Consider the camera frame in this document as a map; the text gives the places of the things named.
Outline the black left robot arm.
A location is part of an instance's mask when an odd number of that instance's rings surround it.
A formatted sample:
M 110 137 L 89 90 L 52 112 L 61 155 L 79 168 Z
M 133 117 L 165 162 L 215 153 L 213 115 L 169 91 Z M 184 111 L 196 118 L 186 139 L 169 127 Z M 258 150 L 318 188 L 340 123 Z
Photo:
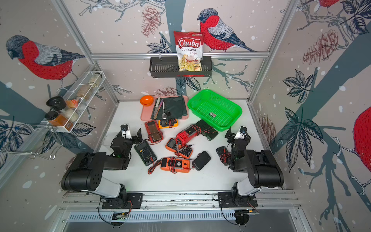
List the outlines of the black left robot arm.
M 98 195 L 106 200 L 128 202 L 127 192 L 123 184 L 115 183 L 103 177 L 103 171 L 124 171 L 131 160 L 131 149 L 143 141 L 142 130 L 131 135 L 129 126 L 123 124 L 120 132 L 114 137 L 110 148 L 111 155 L 106 152 L 81 152 L 76 155 L 61 180 L 65 191 L 87 192 Z

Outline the red clamp multimeter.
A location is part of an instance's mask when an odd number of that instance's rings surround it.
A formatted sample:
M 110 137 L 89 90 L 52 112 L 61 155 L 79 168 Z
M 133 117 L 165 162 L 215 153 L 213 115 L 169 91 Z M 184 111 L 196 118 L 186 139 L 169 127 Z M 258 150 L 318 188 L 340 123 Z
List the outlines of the red clamp multimeter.
M 186 146 L 193 138 L 201 133 L 201 129 L 196 124 L 192 124 L 177 134 L 175 141 L 179 148 Z

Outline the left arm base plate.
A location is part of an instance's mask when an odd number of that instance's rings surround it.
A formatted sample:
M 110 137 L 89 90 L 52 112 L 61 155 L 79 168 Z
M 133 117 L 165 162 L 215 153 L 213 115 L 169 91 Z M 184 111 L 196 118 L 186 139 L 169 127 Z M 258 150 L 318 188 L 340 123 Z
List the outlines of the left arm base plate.
M 140 209 L 143 201 L 143 193 L 126 193 L 124 198 L 117 197 L 102 201 L 102 209 Z

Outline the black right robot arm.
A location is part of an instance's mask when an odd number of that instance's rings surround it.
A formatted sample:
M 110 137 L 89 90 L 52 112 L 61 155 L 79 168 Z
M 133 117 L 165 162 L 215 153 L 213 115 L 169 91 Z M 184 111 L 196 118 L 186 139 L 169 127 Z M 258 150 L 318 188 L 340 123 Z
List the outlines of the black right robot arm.
M 282 187 L 284 175 L 270 150 L 255 151 L 247 148 L 251 141 L 247 128 L 241 126 L 237 133 L 228 129 L 225 138 L 231 151 L 221 160 L 235 173 L 247 173 L 243 180 L 235 182 L 233 198 L 252 196 L 262 189 Z

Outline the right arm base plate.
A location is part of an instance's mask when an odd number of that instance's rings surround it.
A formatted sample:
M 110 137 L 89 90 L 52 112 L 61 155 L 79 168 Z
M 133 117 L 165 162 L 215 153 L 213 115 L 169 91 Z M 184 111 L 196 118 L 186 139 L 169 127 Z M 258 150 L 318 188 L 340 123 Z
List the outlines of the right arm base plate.
M 233 197 L 230 191 L 218 192 L 217 200 L 220 208 L 256 208 L 258 206 L 255 195 Z

